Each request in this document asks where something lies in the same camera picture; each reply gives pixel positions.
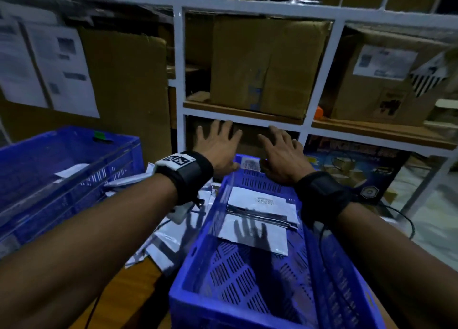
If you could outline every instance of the white wristband patch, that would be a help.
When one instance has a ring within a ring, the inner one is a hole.
[[[154,168],[157,166],[167,166],[169,169],[176,171],[183,166],[192,163],[193,161],[196,161],[196,159],[188,154],[176,153],[157,161]]]

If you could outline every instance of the wrist strap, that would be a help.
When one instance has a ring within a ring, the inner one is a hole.
[[[155,173],[169,177],[175,185],[177,205],[194,201],[199,190],[213,177],[212,164],[202,154],[194,151],[173,154],[159,160],[154,169]]]
[[[302,202],[301,218],[309,226],[315,221],[331,226],[354,195],[328,172],[317,171],[298,181],[294,190]]]

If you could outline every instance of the metal shelving unit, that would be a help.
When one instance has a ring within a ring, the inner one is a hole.
[[[346,141],[354,141],[371,145],[389,147],[394,149],[416,152],[424,156],[443,157],[442,164],[430,171],[422,185],[414,193],[413,197],[405,205],[403,214],[413,216],[421,207],[429,195],[436,188],[441,178],[445,176],[453,163],[458,159],[458,148],[454,150],[438,147],[429,147],[415,143],[400,142],[321,129],[312,126],[313,117],[317,109],[324,85],[334,59],[337,45],[346,22],[363,22],[373,25],[387,24],[395,26],[419,27],[424,29],[442,29],[458,31],[458,16],[439,15],[433,12],[437,9],[440,0],[436,0],[430,14],[402,13],[385,10],[388,0],[383,0],[379,9],[357,9],[340,6],[300,5],[294,3],[281,3],[270,1],[244,1],[244,0],[78,0],[106,3],[138,4],[149,6],[161,6],[173,9],[173,23],[175,30],[175,79],[169,80],[169,86],[176,87],[177,98],[177,135],[178,151],[185,150],[186,116],[197,116],[211,119],[228,120],[236,123],[269,126],[300,133],[299,141],[305,143],[308,135],[326,136]],[[247,15],[270,15],[300,18],[316,18],[333,21],[333,28],[325,50],[321,67],[317,76],[315,87],[308,106],[306,117],[302,125],[272,122],[263,119],[229,115],[224,113],[196,110],[183,107],[186,99],[185,94],[185,13],[187,11],[236,13]]]

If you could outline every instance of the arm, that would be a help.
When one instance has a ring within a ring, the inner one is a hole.
[[[194,148],[224,176],[241,138],[232,122]],[[69,219],[0,262],[0,328],[67,328],[100,294],[177,202],[168,177],[156,174]]]
[[[259,135],[266,148],[266,175],[294,185],[313,167],[303,146],[271,127],[275,146]],[[458,273],[410,241],[403,233],[360,204],[349,204],[330,224],[340,244],[400,328],[457,328]]]

